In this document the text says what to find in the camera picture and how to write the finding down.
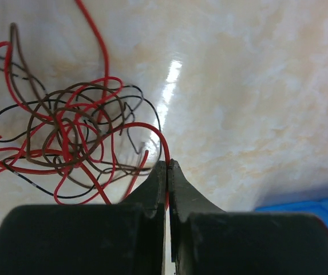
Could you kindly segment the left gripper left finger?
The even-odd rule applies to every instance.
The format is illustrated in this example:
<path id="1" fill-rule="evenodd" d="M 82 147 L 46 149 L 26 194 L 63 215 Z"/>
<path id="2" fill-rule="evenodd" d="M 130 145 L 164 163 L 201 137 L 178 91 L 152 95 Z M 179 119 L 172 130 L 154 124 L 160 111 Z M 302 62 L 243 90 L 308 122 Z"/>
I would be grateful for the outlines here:
<path id="1" fill-rule="evenodd" d="M 0 274 L 163 274 L 167 166 L 115 205 L 24 205 L 0 226 Z"/>

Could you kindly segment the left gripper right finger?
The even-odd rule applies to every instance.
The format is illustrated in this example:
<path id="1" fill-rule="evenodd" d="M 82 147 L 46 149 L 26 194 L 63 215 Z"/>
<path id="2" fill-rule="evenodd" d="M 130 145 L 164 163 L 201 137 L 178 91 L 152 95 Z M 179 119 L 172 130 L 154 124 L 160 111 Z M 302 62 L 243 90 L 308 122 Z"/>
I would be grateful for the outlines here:
<path id="1" fill-rule="evenodd" d="M 177 274 L 328 274 L 328 229 L 316 215 L 227 212 L 168 166 Z"/>

